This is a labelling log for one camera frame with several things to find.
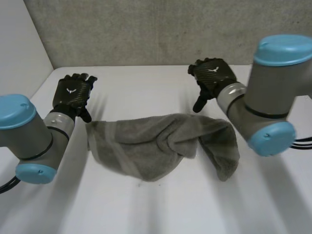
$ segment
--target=light blue cap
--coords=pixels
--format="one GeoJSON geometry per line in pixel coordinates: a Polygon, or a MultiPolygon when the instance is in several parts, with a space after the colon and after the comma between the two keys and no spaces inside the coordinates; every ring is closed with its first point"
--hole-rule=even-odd
{"type": "Polygon", "coordinates": [[[253,60],[265,66],[289,66],[312,58],[312,38],[302,35],[274,35],[259,42],[253,60]]]}
{"type": "Polygon", "coordinates": [[[284,121],[260,129],[247,143],[260,156],[272,156],[288,149],[295,138],[293,125],[284,121]]]}
{"type": "Polygon", "coordinates": [[[0,130],[18,128],[36,115],[35,106],[24,95],[0,96],[0,130]]]}
{"type": "Polygon", "coordinates": [[[15,174],[21,181],[31,184],[47,184],[50,183],[57,171],[45,165],[25,163],[16,166],[15,174]]]}

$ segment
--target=black cable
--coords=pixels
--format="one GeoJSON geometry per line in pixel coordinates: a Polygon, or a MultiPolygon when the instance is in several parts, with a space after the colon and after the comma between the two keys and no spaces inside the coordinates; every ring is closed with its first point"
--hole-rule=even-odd
{"type": "Polygon", "coordinates": [[[0,187],[0,194],[3,194],[10,189],[13,189],[18,183],[20,183],[20,180],[16,176],[13,177],[9,182],[0,187]]]}
{"type": "Polygon", "coordinates": [[[312,144],[297,144],[297,143],[293,143],[292,145],[295,145],[295,146],[312,146],[312,144]]]}
{"type": "Polygon", "coordinates": [[[312,141],[312,136],[302,139],[296,139],[296,142],[307,142],[307,141],[312,141]]]}
{"type": "Polygon", "coordinates": [[[299,147],[299,146],[292,145],[291,148],[292,149],[296,149],[296,150],[312,150],[312,146],[309,146],[309,147],[299,147]]]}

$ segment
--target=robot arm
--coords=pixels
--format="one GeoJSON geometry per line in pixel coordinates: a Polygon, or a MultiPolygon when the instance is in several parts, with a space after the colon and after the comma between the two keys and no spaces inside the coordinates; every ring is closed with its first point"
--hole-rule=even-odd
{"type": "Polygon", "coordinates": [[[90,122],[85,106],[96,77],[67,75],[58,82],[53,110],[42,120],[23,95],[0,97],[1,146],[20,160],[16,177],[24,182],[45,184],[57,173],[74,130],[76,117],[90,122]]]}
{"type": "Polygon", "coordinates": [[[222,111],[261,156],[276,155],[295,140],[287,116],[294,98],[312,93],[312,39],[275,35],[260,41],[248,87],[236,81],[222,59],[198,60],[189,67],[201,87],[193,110],[216,98],[222,111]]]}

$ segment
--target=black glove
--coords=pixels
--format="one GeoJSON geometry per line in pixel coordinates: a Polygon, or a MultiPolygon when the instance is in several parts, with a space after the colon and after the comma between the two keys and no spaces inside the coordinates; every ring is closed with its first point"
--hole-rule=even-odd
{"type": "Polygon", "coordinates": [[[190,65],[188,74],[194,76],[200,87],[199,97],[193,111],[198,113],[206,105],[207,100],[217,98],[222,89],[236,83],[236,76],[229,65],[221,58],[205,58],[190,65]]]}
{"type": "Polygon", "coordinates": [[[53,112],[62,112],[75,119],[81,117],[89,123],[92,118],[86,109],[87,100],[93,89],[93,83],[98,79],[88,74],[66,75],[58,82],[53,98],[53,112]]]}

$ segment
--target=towel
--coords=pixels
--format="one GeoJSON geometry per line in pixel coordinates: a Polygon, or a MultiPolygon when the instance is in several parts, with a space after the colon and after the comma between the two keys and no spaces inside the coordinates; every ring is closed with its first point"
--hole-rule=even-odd
{"type": "Polygon", "coordinates": [[[170,173],[184,158],[194,158],[197,140],[226,181],[239,160],[235,131],[222,119],[188,114],[86,125],[89,147],[102,165],[144,181],[170,173]]]}

